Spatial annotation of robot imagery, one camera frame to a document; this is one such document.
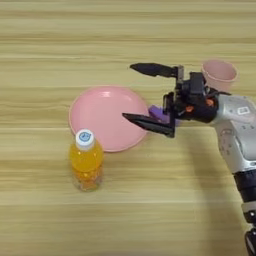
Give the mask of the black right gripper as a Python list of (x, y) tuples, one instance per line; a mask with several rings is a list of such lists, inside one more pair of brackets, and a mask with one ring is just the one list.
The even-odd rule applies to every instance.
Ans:
[(177, 120), (195, 120), (210, 123), (217, 115), (218, 92), (206, 86), (201, 72), (190, 72), (189, 79), (184, 79), (184, 67), (169, 67), (157, 63), (135, 63), (130, 68), (147, 76), (175, 78), (173, 92), (163, 97), (163, 113), (169, 117), (168, 123), (161, 123), (152, 117), (123, 113), (122, 116), (140, 128), (165, 135), (175, 136)]

